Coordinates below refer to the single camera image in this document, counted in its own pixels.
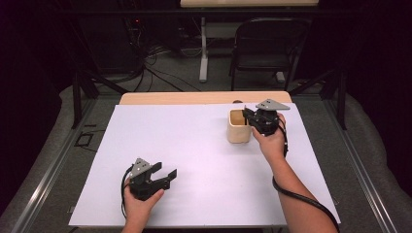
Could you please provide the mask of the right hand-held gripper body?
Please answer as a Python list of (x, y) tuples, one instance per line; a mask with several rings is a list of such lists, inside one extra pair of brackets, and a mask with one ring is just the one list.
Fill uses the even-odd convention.
[(272, 99), (266, 99), (256, 104), (257, 116), (254, 118), (257, 125), (255, 129), (264, 136), (275, 133), (279, 126), (278, 112), (288, 110), (290, 107)]

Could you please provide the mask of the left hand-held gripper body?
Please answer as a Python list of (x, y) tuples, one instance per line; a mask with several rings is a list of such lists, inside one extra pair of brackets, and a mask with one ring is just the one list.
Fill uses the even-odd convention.
[(136, 199), (141, 201), (148, 200), (160, 189), (167, 190), (170, 188), (170, 184), (161, 184), (160, 179), (155, 181), (152, 179), (152, 173), (150, 172), (152, 166), (148, 161), (137, 158), (130, 172), (130, 192)]

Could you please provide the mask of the beige square pen holder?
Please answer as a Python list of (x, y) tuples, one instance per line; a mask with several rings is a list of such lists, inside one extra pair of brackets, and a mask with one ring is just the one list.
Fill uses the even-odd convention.
[(243, 116), (243, 111), (241, 109), (230, 110), (226, 129), (227, 140), (231, 144), (248, 143), (251, 134), (251, 127)]

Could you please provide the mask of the person's left hand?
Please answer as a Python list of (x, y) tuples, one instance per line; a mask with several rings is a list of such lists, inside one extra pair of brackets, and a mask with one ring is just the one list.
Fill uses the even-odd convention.
[(146, 201), (136, 199), (130, 192), (128, 183), (123, 190), (126, 214), (125, 228), (133, 228), (135, 231), (143, 229), (150, 218), (153, 207), (163, 196), (164, 190), (160, 189)]

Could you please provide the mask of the person's right hand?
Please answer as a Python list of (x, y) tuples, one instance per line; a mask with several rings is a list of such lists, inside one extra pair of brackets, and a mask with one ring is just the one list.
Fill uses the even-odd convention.
[(260, 150), (269, 164), (285, 160), (286, 120), (282, 114), (278, 114), (278, 118), (278, 129), (272, 135), (264, 136), (254, 127), (252, 128), (252, 133), (259, 143)]

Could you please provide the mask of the white table mat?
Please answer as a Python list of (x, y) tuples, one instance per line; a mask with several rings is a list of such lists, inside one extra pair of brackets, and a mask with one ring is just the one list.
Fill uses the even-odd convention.
[(285, 224), (258, 142), (231, 144), (226, 138), (233, 108), (231, 104), (116, 106), (70, 225), (122, 226), (121, 179), (137, 158), (161, 163), (155, 179), (177, 173), (153, 208), (151, 228)]

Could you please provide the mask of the light wooden table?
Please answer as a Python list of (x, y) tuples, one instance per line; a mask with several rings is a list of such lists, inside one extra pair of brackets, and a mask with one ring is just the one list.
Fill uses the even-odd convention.
[(291, 103), (286, 91), (202, 91), (202, 92), (129, 92), (121, 99), (121, 105), (189, 105), (228, 104), (234, 101), (256, 103), (273, 99)]

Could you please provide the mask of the white desk leg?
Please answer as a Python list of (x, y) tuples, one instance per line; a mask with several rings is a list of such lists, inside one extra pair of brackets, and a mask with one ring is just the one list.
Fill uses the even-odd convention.
[(207, 54), (207, 37), (206, 37), (206, 18), (201, 19), (201, 60), (199, 70), (199, 81), (207, 82), (208, 73), (208, 54)]

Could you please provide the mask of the black folding chair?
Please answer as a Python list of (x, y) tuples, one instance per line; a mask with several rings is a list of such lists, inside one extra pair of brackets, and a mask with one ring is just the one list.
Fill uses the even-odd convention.
[(258, 17), (245, 21), (235, 32), (229, 68), (231, 89), (237, 71), (286, 73), (287, 90), (296, 58), (310, 29), (305, 18)]

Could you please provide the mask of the light desk top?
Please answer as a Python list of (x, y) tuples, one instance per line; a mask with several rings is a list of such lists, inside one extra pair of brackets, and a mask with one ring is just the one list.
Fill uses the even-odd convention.
[(180, 0), (183, 8), (317, 6), (320, 0)]

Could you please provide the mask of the black metal frame stand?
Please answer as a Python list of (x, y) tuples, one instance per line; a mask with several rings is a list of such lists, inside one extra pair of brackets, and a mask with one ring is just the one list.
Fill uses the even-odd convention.
[(75, 72), (72, 79), (73, 90), (73, 107), (74, 107), (74, 121), (72, 128), (75, 129), (83, 118), (82, 109), (82, 92), (87, 98), (96, 99), (100, 92), (94, 84), (94, 81), (103, 83), (107, 87), (111, 88), (119, 94), (125, 94), (127, 90), (119, 85), (107, 80), (106, 78), (98, 75), (89, 70), (78, 70)]
[(319, 94), (323, 100), (330, 100), (337, 94), (336, 119), (343, 130), (346, 130), (345, 104), (346, 104), (346, 80), (347, 71), (343, 69), (331, 69), (318, 77), (311, 79), (289, 91), (290, 96), (302, 93), (304, 90), (313, 86), (315, 83), (323, 81), (325, 84)]

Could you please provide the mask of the aluminium floor rail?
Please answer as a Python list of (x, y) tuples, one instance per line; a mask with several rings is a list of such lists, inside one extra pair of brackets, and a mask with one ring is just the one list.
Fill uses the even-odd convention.
[(348, 132), (344, 130), (338, 122), (335, 116), (335, 108), (333, 106), (333, 103), (330, 100), (325, 100), (324, 105), (349, 153), (349, 161), (351, 163), (351, 166), (354, 169), (354, 173), (360, 183), (362, 192), (381, 228), (382, 233), (391, 233), (391, 220), (388, 218), (380, 195), (378, 194), (371, 178), (369, 177), (365, 167), (361, 162), (361, 158), (354, 146), (353, 141), (351, 140)]
[(5, 233), (79, 233), (69, 224), (94, 158), (105, 121), (94, 120), (96, 100), (86, 100), (84, 117), (71, 127), (68, 110), (62, 114), (29, 176), (12, 201), (10, 227)]

